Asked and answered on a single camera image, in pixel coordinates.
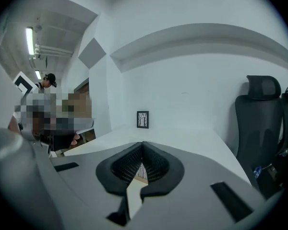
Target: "black office chair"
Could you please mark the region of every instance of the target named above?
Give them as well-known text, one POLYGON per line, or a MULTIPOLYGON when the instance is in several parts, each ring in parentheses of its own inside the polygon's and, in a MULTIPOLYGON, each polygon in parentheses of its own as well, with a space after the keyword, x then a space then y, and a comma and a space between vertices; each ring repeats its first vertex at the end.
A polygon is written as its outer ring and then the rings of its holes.
POLYGON ((283 137, 278 145, 279 152, 272 163, 277 171, 277 184, 283 183, 285 177, 288 179, 288 88, 282 94, 281 100, 284 108, 283 137))
POLYGON ((236 98, 239 128, 237 159, 251 184, 269 197, 280 188, 266 171, 278 152, 278 139, 283 115, 281 88, 271 76, 247 76, 249 92, 236 98), (254 170, 262 171, 256 180, 254 170))

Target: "pixelated area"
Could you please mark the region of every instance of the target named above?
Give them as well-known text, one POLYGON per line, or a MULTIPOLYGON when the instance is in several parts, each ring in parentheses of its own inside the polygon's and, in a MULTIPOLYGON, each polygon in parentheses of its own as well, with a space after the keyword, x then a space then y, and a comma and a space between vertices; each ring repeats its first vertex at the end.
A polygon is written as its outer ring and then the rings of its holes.
POLYGON ((66 135, 93 123, 91 99, 82 93, 29 93, 15 111, 33 134, 66 135))

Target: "gray plastic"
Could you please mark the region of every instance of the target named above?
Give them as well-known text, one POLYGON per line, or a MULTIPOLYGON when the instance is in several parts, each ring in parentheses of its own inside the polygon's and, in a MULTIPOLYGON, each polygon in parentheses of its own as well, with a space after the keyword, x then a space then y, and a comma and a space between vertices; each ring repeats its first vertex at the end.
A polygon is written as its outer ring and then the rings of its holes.
MULTIPOLYGON (((106 217, 119 210, 123 197, 106 192, 96 177, 96 167, 132 144, 49 159, 38 144, 30 145, 19 135, 0 130, 0 154, 12 150, 9 156, 0 155, 0 191, 32 224, 45 222, 49 227, 43 225, 44 229, 121 229, 122 226, 106 217), (26 165, 23 170, 26 161, 33 166, 26 165), (71 162, 79 166, 60 172, 54 168, 71 162), (19 197, 21 195, 34 195, 36 200, 27 201, 19 197)), ((234 226, 234 219, 210 187, 221 181, 252 210, 264 204, 259 192, 217 162, 180 149, 150 144, 178 158, 185 174, 169 194, 145 197, 142 207, 125 229, 212 230, 234 226)))

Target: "white ceiling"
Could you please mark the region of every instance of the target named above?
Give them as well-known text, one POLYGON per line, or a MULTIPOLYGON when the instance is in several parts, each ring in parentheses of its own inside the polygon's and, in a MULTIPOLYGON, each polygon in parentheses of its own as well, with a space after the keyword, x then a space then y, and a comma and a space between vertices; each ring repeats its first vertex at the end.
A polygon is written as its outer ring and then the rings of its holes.
MULTIPOLYGON (((37 82, 35 69, 29 62, 25 28, 34 28, 34 45, 38 43, 73 51, 96 16, 68 0, 15 0, 9 9, 7 32, 0 49, 0 62, 12 79, 22 71, 30 80, 37 82)), ((35 59, 34 63, 42 76, 53 73, 60 84, 69 59, 48 56, 47 68, 46 56, 35 59)))

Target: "black cap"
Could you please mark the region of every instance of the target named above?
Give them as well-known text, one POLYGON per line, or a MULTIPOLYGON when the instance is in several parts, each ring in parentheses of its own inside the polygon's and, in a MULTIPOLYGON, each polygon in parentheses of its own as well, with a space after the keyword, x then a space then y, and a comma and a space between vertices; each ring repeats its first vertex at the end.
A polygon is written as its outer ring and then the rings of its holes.
POLYGON ((56 76, 52 73, 46 74, 46 78, 49 80, 51 85, 56 82, 56 76))

